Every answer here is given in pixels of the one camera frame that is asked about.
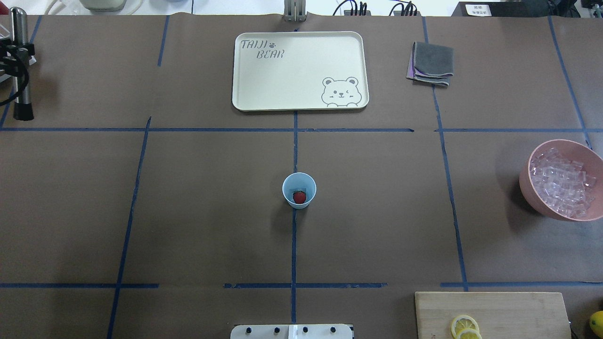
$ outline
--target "cutting board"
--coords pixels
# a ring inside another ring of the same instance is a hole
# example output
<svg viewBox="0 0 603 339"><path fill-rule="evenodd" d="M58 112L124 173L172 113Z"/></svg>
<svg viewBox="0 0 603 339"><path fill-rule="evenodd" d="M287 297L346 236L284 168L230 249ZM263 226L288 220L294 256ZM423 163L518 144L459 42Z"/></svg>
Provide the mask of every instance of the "cutting board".
<svg viewBox="0 0 603 339"><path fill-rule="evenodd" d="M419 339L452 339L451 321L473 317L483 339L571 337L561 293L415 292Z"/></svg>

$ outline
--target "pink bowl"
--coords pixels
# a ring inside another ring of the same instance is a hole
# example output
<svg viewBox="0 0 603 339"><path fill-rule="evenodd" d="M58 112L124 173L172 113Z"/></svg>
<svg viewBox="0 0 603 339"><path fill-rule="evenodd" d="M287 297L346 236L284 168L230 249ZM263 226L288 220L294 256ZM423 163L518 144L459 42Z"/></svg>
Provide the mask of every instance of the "pink bowl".
<svg viewBox="0 0 603 339"><path fill-rule="evenodd" d="M553 147L558 149L559 153L566 159L584 163L584 170L590 176L597 178L597 182L593 187L595 200L590 205L590 208L586 210L586 216L584 217L569 218L561 215L557 211L553 211L536 193L532 176L529 173L530 161L532 161L535 154L541 154L543 151ZM536 147L519 174L519 186L528 203L535 210L547 217L564 221L593 221L603 217L603 159L588 147L575 141L555 139L544 142Z"/></svg>

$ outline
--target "folded cloth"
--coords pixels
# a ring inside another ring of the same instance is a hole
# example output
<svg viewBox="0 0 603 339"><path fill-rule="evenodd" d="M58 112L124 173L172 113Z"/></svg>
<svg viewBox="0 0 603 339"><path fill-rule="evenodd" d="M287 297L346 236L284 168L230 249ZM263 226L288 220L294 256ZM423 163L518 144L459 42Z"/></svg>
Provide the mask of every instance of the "folded cloth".
<svg viewBox="0 0 603 339"><path fill-rule="evenodd" d="M424 83L436 84L439 86L450 85L450 77L427 77L421 75L420 72L417 72L412 65L412 56L410 60L408 60L408 72L406 73L406 77L411 80L422 81Z"/></svg>
<svg viewBox="0 0 603 339"><path fill-rule="evenodd" d="M454 74L454 50L450 47L415 42L408 61L408 79L448 86Z"/></svg>

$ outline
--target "label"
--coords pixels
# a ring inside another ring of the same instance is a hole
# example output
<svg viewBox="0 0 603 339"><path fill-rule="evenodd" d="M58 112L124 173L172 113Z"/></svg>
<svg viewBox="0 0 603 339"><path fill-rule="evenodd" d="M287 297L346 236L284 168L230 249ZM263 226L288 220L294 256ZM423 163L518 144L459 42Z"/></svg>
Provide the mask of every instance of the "label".
<svg viewBox="0 0 603 339"><path fill-rule="evenodd" d="M471 16L492 16L492 12L490 12L490 6L475 4L475 5L465 5L467 9L467 14Z"/></svg>
<svg viewBox="0 0 603 339"><path fill-rule="evenodd" d="M256 59L282 59L285 50L278 49L274 42L269 40L242 40L241 49L251 49Z"/></svg>

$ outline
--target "light blue cup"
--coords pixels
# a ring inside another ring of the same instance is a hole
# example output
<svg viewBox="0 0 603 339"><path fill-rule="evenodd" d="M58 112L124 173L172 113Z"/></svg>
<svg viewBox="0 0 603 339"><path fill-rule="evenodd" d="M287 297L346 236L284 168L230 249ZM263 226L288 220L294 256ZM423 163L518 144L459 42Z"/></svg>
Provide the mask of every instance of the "light blue cup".
<svg viewBox="0 0 603 339"><path fill-rule="evenodd" d="M293 201L293 193L295 191L303 191L306 193L306 202L303 204L296 204ZM283 182L283 196L291 207L295 209L305 208L310 204L314 196L316 196L316 183L311 176L306 173L293 173L288 176Z"/></svg>

